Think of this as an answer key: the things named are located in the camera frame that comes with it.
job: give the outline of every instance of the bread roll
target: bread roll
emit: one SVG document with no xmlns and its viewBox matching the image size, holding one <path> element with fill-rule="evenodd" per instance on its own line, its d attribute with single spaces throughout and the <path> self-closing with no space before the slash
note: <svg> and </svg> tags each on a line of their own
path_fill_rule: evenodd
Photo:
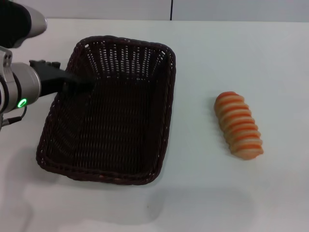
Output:
<svg viewBox="0 0 309 232">
<path fill-rule="evenodd" d="M 214 110 L 233 155 L 251 160 L 263 154 L 261 133 L 242 96 L 224 92 L 217 97 Z"/>
</svg>

